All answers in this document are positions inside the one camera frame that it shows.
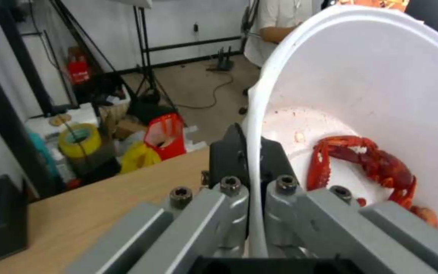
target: cardboard box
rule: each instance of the cardboard box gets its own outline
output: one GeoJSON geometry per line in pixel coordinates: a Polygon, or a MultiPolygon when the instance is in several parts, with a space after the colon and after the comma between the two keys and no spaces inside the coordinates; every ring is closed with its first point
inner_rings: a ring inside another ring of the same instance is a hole
{"type": "Polygon", "coordinates": [[[124,140],[128,138],[128,136],[130,136],[131,134],[141,130],[146,131],[147,127],[137,121],[125,118],[119,121],[118,125],[116,126],[116,132],[114,133],[114,137],[119,140],[124,140]]]}

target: hex socket screw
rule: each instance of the hex socket screw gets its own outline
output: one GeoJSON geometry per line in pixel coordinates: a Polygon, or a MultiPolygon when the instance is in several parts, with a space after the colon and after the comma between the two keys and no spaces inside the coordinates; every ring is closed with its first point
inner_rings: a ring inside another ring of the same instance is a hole
{"type": "Polygon", "coordinates": [[[346,204],[350,204],[351,203],[352,194],[351,194],[351,191],[349,191],[349,189],[347,189],[347,188],[345,188],[343,186],[337,186],[336,185],[336,186],[330,187],[329,191],[334,193],[342,201],[345,201],[346,204]]]}
{"type": "Polygon", "coordinates": [[[184,209],[192,200],[192,191],[188,187],[179,186],[170,191],[170,204],[177,209],[184,209]]]}
{"type": "Polygon", "coordinates": [[[276,178],[276,189],[284,195],[292,195],[297,190],[298,181],[290,175],[280,175],[276,178]]]}
{"type": "Polygon", "coordinates": [[[236,196],[240,193],[241,180],[236,176],[226,176],[221,179],[221,192],[229,197],[236,196]]]}

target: electrical cable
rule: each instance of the electrical cable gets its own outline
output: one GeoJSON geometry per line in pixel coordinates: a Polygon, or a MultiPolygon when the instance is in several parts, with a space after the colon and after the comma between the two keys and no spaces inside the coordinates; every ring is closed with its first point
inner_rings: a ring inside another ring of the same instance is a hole
{"type": "MultiPolygon", "coordinates": [[[[219,90],[221,87],[224,87],[224,86],[229,85],[229,84],[234,82],[234,77],[230,73],[218,73],[218,74],[228,75],[230,80],[225,82],[225,83],[222,83],[222,84],[218,85],[217,87],[214,88],[214,90],[212,90],[212,97],[214,99],[214,102],[212,104],[209,104],[209,105],[206,105],[206,106],[189,106],[189,105],[181,105],[181,104],[175,104],[175,105],[177,107],[188,108],[188,109],[193,109],[193,110],[209,109],[209,108],[214,107],[217,104],[217,96],[216,96],[217,90],[219,90]]],[[[155,81],[157,82],[158,87],[162,90],[162,92],[165,92],[165,88],[160,83],[160,81],[158,81],[157,77],[155,77],[155,81]]]]}
{"type": "Polygon", "coordinates": [[[28,5],[30,7],[30,18],[31,21],[33,23],[33,27],[35,28],[35,31],[38,33],[38,37],[40,37],[40,41],[43,45],[43,49],[45,50],[45,55],[47,56],[48,61],[50,62],[50,64],[58,71],[60,71],[60,73],[62,73],[62,75],[64,75],[70,82],[72,82],[72,79],[70,78],[70,76],[63,70],[61,70],[56,64],[54,64],[54,62],[52,62],[52,59],[50,58],[50,54],[48,53],[48,49],[47,46],[45,45],[45,41],[42,38],[42,32],[38,29],[37,27],[37,23],[35,22],[35,16],[33,15],[33,4],[32,4],[33,0],[28,0],[28,5]]]}

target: black metal frame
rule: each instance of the black metal frame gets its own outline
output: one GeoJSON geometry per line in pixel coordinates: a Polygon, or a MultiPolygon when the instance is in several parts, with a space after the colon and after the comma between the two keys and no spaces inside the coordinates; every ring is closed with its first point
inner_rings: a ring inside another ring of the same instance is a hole
{"type": "Polygon", "coordinates": [[[40,160],[40,154],[33,146],[28,132],[18,118],[11,102],[0,85],[0,135],[18,161],[37,195],[47,198],[59,193],[59,187],[52,180],[47,168],[40,160]]]}
{"type": "Polygon", "coordinates": [[[146,52],[154,52],[154,51],[176,49],[176,48],[205,45],[205,44],[234,41],[234,40],[241,40],[241,36],[232,36],[232,37],[226,37],[226,38],[218,38],[218,39],[202,40],[202,41],[195,41],[195,42],[188,42],[188,43],[181,43],[181,44],[158,46],[158,47],[149,48],[148,50],[145,50],[145,51],[146,52]]]}
{"type": "MultiPolygon", "coordinates": [[[[142,7],[136,7],[133,6],[133,13],[134,13],[134,21],[136,24],[136,33],[138,35],[138,42],[140,45],[140,53],[141,53],[141,72],[143,73],[143,79],[141,80],[141,83],[136,90],[135,96],[138,97],[141,87],[143,87],[143,84],[145,81],[148,81],[150,87],[148,90],[151,90],[155,94],[160,94],[160,91],[157,89],[157,85],[155,82],[155,76],[153,74],[153,67],[151,65],[150,61],[150,50],[148,45],[148,30],[146,28],[146,17],[144,15],[144,8],[142,7]]],[[[172,99],[168,96],[168,94],[165,91],[162,91],[163,96],[165,97],[165,101],[174,109],[174,111],[179,114],[179,110],[173,103],[172,99]]]]}
{"type": "Polygon", "coordinates": [[[13,53],[16,56],[16,59],[18,60],[26,79],[28,80],[33,94],[40,105],[43,115],[54,115],[54,108],[50,100],[50,96],[48,95],[45,86],[43,86],[40,75],[35,68],[35,64],[33,64],[30,53],[28,52],[28,49],[26,48],[23,39],[19,34],[16,23],[14,22],[11,12],[8,8],[0,7],[0,25],[5,33],[6,38],[8,39],[9,44],[11,45],[11,48],[13,49],[13,53]]]}

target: red crayfish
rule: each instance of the red crayfish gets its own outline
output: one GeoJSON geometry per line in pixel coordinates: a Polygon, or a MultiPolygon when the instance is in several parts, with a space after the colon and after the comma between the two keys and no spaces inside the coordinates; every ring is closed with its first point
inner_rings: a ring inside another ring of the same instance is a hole
{"type": "MultiPolygon", "coordinates": [[[[378,149],[375,142],[358,136],[334,136],[321,139],[314,146],[309,173],[307,176],[307,190],[311,191],[327,186],[330,176],[329,156],[359,164],[367,177],[385,188],[393,188],[388,198],[428,224],[438,228],[435,212],[428,208],[412,206],[412,200],[417,188],[417,178],[412,175],[408,167],[395,156],[378,149]],[[366,148],[365,153],[358,153],[350,147],[366,148]]],[[[358,198],[360,206],[366,205],[364,198],[358,198]]]]}

